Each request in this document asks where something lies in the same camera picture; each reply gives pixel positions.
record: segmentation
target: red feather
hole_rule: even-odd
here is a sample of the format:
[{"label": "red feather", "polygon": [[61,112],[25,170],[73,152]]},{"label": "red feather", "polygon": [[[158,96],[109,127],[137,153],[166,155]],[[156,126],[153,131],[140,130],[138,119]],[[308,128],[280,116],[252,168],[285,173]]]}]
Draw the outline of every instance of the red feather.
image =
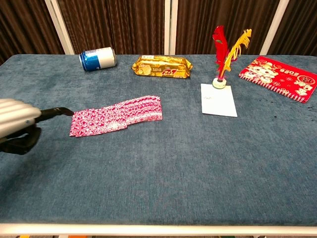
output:
[{"label": "red feather", "polygon": [[216,58],[217,58],[216,63],[219,64],[219,68],[218,68],[219,74],[222,71],[222,68],[224,66],[224,61],[228,54],[228,44],[223,32],[223,28],[224,28],[223,26],[217,26],[212,35],[214,44],[216,46]]}]

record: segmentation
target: blue tablecloth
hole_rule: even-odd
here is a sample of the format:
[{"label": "blue tablecloth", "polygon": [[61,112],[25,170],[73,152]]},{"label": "blue tablecloth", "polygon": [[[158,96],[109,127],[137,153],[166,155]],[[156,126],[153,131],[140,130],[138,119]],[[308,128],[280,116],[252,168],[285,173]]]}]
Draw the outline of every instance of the blue tablecloth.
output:
[{"label": "blue tablecloth", "polygon": [[[163,120],[69,137],[71,117],[38,124],[24,156],[0,153],[0,223],[317,225],[317,92],[306,104],[228,72],[237,118],[202,114],[215,56],[185,56],[190,79],[141,77],[138,56],[85,72],[78,56],[16,55],[0,97],[40,109],[100,108],[161,97]],[[317,58],[269,56],[317,73]]]}]

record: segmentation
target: white paper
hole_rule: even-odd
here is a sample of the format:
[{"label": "white paper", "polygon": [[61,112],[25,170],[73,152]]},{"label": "white paper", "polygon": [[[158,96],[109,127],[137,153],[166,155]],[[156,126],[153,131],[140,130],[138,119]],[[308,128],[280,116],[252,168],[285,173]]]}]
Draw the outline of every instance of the white paper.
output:
[{"label": "white paper", "polygon": [[212,84],[201,84],[202,109],[205,114],[238,117],[231,86],[216,89]]}]

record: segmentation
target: curtain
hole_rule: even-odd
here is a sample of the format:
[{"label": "curtain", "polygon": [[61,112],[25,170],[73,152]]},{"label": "curtain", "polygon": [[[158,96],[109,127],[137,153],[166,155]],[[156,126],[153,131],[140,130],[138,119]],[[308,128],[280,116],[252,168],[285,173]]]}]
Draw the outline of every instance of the curtain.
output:
[{"label": "curtain", "polygon": [[1,0],[0,64],[15,54],[64,54],[42,0]]},{"label": "curtain", "polygon": [[76,54],[164,53],[164,0],[58,0]]},{"label": "curtain", "polygon": [[242,52],[258,55],[274,18],[277,0],[179,0],[176,54],[215,54],[212,33],[224,25],[228,46],[252,29],[249,48]]},{"label": "curtain", "polygon": [[317,56],[317,0],[290,0],[269,55]]}]

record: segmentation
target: soda can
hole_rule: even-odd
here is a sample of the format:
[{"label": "soda can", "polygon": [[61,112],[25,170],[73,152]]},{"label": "soda can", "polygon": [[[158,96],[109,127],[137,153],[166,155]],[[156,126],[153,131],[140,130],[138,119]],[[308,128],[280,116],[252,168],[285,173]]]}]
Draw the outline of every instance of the soda can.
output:
[{"label": "soda can", "polygon": [[79,59],[85,71],[109,68],[117,64],[114,50],[111,47],[84,51],[79,55]]}]

